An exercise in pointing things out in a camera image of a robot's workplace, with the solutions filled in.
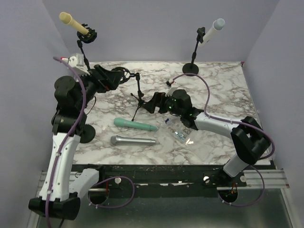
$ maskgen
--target green cylindrical object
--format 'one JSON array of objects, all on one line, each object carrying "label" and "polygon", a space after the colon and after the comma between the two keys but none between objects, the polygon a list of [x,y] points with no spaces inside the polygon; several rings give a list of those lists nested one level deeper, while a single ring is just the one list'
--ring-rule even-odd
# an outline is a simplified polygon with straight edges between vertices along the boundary
[{"label": "green cylindrical object", "polygon": [[146,130],[146,131],[157,131],[157,127],[155,127],[153,125],[129,121],[129,120],[125,120],[123,118],[115,118],[114,125],[117,127],[131,127],[131,128],[136,128],[136,129],[141,129],[141,130]]}]

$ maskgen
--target white cylindrical object on stand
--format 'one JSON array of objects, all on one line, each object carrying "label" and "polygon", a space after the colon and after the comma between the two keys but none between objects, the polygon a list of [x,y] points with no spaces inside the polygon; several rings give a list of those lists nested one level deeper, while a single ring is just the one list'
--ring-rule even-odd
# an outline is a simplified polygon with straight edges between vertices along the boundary
[{"label": "white cylindrical object on stand", "polygon": [[209,29],[206,35],[203,36],[203,42],[199,43],[199,46],[205,45],[217,32],[223,29],[224,25],[225,20],[222,18],[219,18],[214,21],[212,27]]},{"label": "white cylindrical object on stand", "polygon": [[59,14],[59,19],[66,25],[72,26],[73,28],[75,28],[78,32],[80,32],[83,35],[86,35],[89,32],[89,30],[87,30],[85,27],[83,27],[81,24],[79,24],[76,20],[74,20],[72,15],[69,13],[61,12]]}]

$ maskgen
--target light purple wall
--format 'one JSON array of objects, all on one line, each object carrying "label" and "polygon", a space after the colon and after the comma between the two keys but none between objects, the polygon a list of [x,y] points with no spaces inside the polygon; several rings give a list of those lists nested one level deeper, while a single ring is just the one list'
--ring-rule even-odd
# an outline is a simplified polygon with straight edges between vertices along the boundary
[{"label": "light purple wall", "polygon": [[280,0],[246,59],[245,76],[304,225],[303,12],[303,0]]},{"label": "light purple wall", "polygon": [[279,0],[43,0],[68,50],[79,52],[75,31],[58,18],[66,11],[98,32],[85,45],[90,61],[189,61],[196,30],[218,18],[225,28],[198,61],[244,61]]},{"label": "light purple wall", "polygon": [[51,153],[54,82],[67,74],[52,60],[69,52],[41,0],[0,7],[0,227],[26,227]]}]

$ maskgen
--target white marble tabletop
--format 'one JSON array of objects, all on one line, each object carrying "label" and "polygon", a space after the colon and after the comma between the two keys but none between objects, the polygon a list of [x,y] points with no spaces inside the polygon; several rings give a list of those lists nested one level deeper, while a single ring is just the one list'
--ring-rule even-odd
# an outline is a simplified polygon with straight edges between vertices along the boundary
[{"label": "white marble tabletop", "polygon": [[[111,62],[100,64],[111,70],[114,67],[125,67],[131,72],[141,75],[143,99],[148,101],[154,92],[166,92],[165,82],[182,74],[184,63],[175,62]],[[211,98],[209,113],[223,117],[244,118],[247,115],[257,118],[249,95],[240,63],[197,63],[199,75],[210,86]],[[174,86],[185,89],[191,96],[196,108],[203,108],[207,99],[207,90],[203,82],[196,77],[184,76],[176,80]],[[157,126],[156,132],[142,131],[132,128],[119,128],[113,124],[114,118],[131,120],[137,107],[137,101],[130,96],[137,94],[134,78],[119,85],[115,91],[96,94],[97,102],[88,115],[87,124],[96,129],[95,138],[87,144],[80,144],[74,156],[76,164],[225,164],[236,152],[231,139],[206,132],[195,131],[194,143],[185,145],[177,141],[165,128],[164,120],[172,118],[169,113],[150,114],[140,109],[135,121]],[[86,113],[92,107],[88,104]],[[153,138],[158,145],[154,146],[112,146],[113,135]],[[258,161],[258,164],[269,164],[269,160]]]}]

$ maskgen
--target clear plastic bag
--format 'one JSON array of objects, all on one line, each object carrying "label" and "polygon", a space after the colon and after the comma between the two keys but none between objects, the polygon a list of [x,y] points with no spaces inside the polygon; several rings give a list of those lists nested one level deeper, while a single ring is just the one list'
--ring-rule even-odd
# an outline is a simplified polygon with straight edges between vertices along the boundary
[{"label": "clear plastic bag", "polygon": [[202,162],[206,160],[206,154],[203,153],[200,143],[201,134],[191,128],[185,127],[178,117],[170,117],[165,120],[164,128],[167,129],[184,148],[190,150]]}]

